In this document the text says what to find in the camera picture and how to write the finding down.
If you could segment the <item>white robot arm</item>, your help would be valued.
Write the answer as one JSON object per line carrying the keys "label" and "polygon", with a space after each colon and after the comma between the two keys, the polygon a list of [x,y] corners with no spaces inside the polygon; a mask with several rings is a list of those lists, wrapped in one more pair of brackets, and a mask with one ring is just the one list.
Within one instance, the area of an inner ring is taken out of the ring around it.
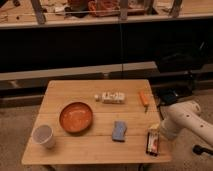
{"label": "white robot arm", "polygon": [[213,124],[198,116],[201,107],[196,101],[185,101],[169,105],[166,117],[160,123],[160,132],[169,140],[174,140],[182,129],[188,129],[213,147]]}

